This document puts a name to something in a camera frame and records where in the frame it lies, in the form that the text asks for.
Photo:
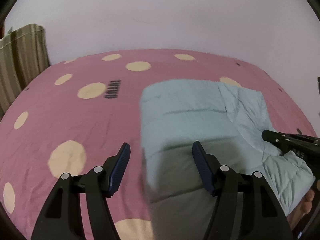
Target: folded blanket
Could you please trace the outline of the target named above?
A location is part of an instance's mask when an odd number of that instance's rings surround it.
[[[225,83],[170,80],[143,91],[141,146],[146,193],[156,239],[200,239],[215,198],[203,188],[192,158],[199,140],[208,154],[236,172],[260,171],[288,215],[314,176],[292,151],[262,140],[273,130],[261,92]]]

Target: blue gripper pad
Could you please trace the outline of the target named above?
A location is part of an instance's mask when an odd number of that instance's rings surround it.
[[[125,169],[127,168],[130,159],[130,146],[127,144],[123,151],[121,152],[112,172],[109,176],[109,193],[113,195],[116,193],[120,187],[122,177],[124,175]]]
[[[206,159],[203,156],[203,153],[200,149],[199,142],[196,141],[192,145],[192,156],[195,160],[198,172],[200,174],[203,186],[206,191],[208,191],[212,196],[216,191],[216,188],[213,185],[214,182],[214,174],[212,173]]]

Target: silver screw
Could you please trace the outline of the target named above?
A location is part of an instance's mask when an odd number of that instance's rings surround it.
[[[256,172],[254,173],[254,175],[255,175],[257,178],[262,178],[262,173],[259,172],[259,171],[256,171]]]
[[[93,170],[94,170],[94,172],[99,173],[103,170],[103,168],[101,166],[97,166]]]
[[[229,171],[229,167],[226,166],[226,165],[221,165],[221,166],[220,166],[220,170],[222,170],[222,171]]]
[[[67,179],[67,178],[69,178],[69,173],[65,172],[61,175],[61,179]]]

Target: striped curtain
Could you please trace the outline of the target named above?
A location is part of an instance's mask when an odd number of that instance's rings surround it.
[[[48,66],[42,26],[29,24],[0,40],[0,120],[20,92]]]

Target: pink bedsheet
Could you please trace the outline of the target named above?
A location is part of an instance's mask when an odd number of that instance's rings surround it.
[[[297,133],[299,128],[316,136],[287,93],[263,70],[240,60],[150,49],[61,62],[33,80],[0,123],[0,201],[16,227],[30,239],[57,177],[66,171],[87,173],[127,142],[131,159],[119,191],[108,200],[110,212],[122,240],[152,239],[141,179],[139,99],[148,85],[183,78],[221,80],[261,91],[275,129]],[[112,98],[106,90],[119,80],[117,98]],[[83,220],[90,240],[85,211]]]

